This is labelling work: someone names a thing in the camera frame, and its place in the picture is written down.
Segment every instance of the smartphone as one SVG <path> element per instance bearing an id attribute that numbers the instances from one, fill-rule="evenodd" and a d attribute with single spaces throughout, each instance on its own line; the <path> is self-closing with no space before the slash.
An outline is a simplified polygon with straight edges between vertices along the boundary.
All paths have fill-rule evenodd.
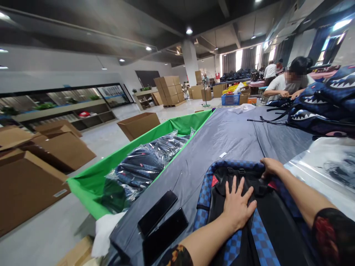
<path id="1" fill-rule="evenodd" d="M 152 265 L 187 228 L 188 224 L 185 214 L 180 208 L 151 233 L 142 244 L 144 265 Z"/>
<path id="2" fill-rule="evenodd" d="M 171 209 L 178 197 L 168 190 L 164 196 L 138 222 L 138 229 L 145 239 Z"/>

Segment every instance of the white floor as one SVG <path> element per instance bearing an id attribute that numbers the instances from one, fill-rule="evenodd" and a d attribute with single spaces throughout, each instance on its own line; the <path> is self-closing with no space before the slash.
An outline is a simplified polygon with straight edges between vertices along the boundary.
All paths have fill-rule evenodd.
<path id="1" fill-rule="evenodd" d="M 202 100 L 187 100 L 173 108 L 162 105 L 140 111 L 136 104 L 115 108 L 118 120 L 143 112 L 155 112 L 160 122 L 194 113 L 198 110 L 221 106 L 221 98 L 208 102 L 202 107 Z M 82 140 L 97 155 L 89 163 L 69 176 L 75 176 L 129 143 L 122 130 L 112 121 L 83 133 Z M 74 194 L 69 194 L 51 207 L 0 238 L 1 266 L 55 266 L 77 242 L 86 235 L 95 235 L 95 220 Z"/>

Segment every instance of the potted plant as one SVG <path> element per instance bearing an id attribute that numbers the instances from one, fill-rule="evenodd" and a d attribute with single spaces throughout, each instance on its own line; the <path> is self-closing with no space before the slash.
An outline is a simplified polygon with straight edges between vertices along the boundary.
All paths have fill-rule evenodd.
<path id="1" fill-rule="evenodd" d="M 97 95 L 91 95 L 89 98 L 90 98 L 90 100 L 99 100 L 99 99 L 101 99 L 101 97 L 97 96 Z"/>
<path id="2" fill-rule="evenodd" d="M 4 106 L 1 108 L 1 113 L 8 116 L 16 116 L 20 113 L 20 111 L 16 110 L 11 106 Z"/>
<path id="3" fill-rule="evenodd" d="M 36 106 L 34 107 L 36 110 L 40 111 L 40 110 L 46 110 L 46 109 L 52 109 L 56 107 L 55 104 L 51 103 L 51 102 L 48 102 L 48 103 L 44 103 L 44 104 L 41 104 L 39 106 Z"/>

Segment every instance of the red patch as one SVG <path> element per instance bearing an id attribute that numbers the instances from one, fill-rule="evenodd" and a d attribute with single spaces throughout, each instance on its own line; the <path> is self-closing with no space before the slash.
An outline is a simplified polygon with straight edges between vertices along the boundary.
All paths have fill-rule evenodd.
<path id="1" fill-rule="evenodd" d="M 214 187 L 217 183 L 218 183 L 218 179 L 213 175 L 211 187 Z"/>

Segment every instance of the white shirt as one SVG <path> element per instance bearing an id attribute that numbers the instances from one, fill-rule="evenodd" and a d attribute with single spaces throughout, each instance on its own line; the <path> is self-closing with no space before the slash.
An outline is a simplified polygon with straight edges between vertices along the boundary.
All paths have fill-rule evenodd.
<path id="1" fill-rule="evenodd" d="M 266 91 L 288 91 L 290 95 L 294 94 L 300 88 L 304 89 L 309 84 L 315 83 L 309 75 L 303 76 L 301 80 L 292 83 L 286 83 L 285 74 L 278 75 L 273 81 L 271 81 Z M 269 100 L 278 100 L 280 95 L 274 95 L 269 97 Z"/>
<path id="2" fill-rule="evenodd" d="M 265 68 L 265 72 L 264 72 L 264 78 L 271 78 L 273 76 L 276 76 L 276 65 L 275 64 L 268 65 Z"/>

